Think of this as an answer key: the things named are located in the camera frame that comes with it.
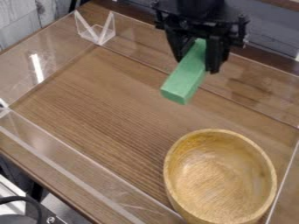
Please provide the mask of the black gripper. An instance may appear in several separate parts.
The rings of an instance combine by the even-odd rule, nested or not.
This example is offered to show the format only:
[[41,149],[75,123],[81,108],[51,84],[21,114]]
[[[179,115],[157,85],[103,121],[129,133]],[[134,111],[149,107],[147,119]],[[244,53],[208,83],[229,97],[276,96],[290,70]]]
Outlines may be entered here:
[[206,39],[206,71],[217,74],[230,56],[230,46],[245,46],[249,16],[229,0],[153,0],[157,27],[166,32],[178,62],[195,39]]

